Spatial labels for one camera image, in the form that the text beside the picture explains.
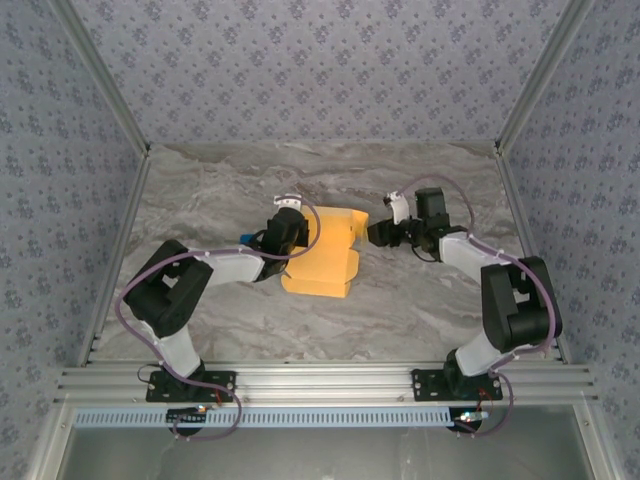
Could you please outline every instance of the yellow foam block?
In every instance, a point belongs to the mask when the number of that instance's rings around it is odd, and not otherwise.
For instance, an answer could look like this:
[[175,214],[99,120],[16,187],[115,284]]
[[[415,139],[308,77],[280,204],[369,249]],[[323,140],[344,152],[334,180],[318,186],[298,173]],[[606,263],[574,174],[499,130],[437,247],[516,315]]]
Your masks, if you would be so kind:
[[[289,260],[282,278],[287,292],[344,298],[358,273],[360,256],[351,249],[356,238],[365,235],[369,215],[349,208],[316,207],[320,216],[320,238],[306,254]],[[303,207],[309,221],[309,238],[316,236],[316,222]]]

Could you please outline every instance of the red wire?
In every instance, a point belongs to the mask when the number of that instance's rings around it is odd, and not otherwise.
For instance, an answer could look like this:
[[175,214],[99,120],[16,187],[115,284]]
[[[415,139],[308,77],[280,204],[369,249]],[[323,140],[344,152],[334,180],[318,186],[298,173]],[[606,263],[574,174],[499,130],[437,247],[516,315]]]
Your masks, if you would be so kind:
[[[491,401],[491,410],[489,411],[489,416],[491,416],[493,413],[493,397],[484,388],[478,388],[478,393],[480,394],[480,397],[485,396]],[[480,405],[482,405],[482,398],[480,398],[480,401],[478,402],[476,412],[480,410]]]

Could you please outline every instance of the marble surface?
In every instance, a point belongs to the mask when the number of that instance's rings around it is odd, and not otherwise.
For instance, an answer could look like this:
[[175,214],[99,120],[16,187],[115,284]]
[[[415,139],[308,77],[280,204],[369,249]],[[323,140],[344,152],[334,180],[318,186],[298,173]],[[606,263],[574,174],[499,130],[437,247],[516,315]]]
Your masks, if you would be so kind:
[[[479,237],[521,254],[487,148],[415,143],[154,146],[116,294],[166,239],[214,248],[264,228],[275,212],[274,195],[298,192],[316,205],[364,210],[376,222],[390,216],[382,203],[385,193],[427,172],[448,175],[466,190]],[[466,225],[462,201],[442,186],[452,223]],[[423,263],[407,245],[380,249],[356,242],[354,248],[361,253],[360,268],[346,299],[288,294],[274,277],[208,288],[189,323],[197,351],[206,360],[442,360],[480,331],[480,288],[456,269]],[[111,310],[94,358],[151,355]]]

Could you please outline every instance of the gray wall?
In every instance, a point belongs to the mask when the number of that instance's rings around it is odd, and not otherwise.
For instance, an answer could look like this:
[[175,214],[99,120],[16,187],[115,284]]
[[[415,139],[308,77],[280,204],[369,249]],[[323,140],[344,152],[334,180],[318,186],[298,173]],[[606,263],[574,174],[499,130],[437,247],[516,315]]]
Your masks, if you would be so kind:
[[640,4],[596,1],[510,158],[578,362],[640,478]]
[[0,478],[77,359],[138,164],[44,0],[0,2]]
[[151,142],[494,139],[566,0],[74,0]]

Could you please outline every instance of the black mounting bracket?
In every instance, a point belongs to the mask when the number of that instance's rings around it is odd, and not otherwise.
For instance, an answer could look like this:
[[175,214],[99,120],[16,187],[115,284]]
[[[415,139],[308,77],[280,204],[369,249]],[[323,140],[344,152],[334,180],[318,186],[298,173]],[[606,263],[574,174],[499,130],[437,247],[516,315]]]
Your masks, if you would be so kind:
[[[235,391],[238,375],[232,371],[199,372],[197,380],[213,383]],[[211,388],[191,387],[177,381],[169,372],[158,370],[149,377],[147,402],[149,403],[231,403],[230,395]]]
[[493,400],[502,400],[500,381],[489,378],[489,375],[478,375],[467,378],[464,392],[453,392],[445,378],[443,370],[413,370],[411,372],[411,387],[413,399],[416,402],[447,402],[471,400],[487,400],[480,393],[484,390]]

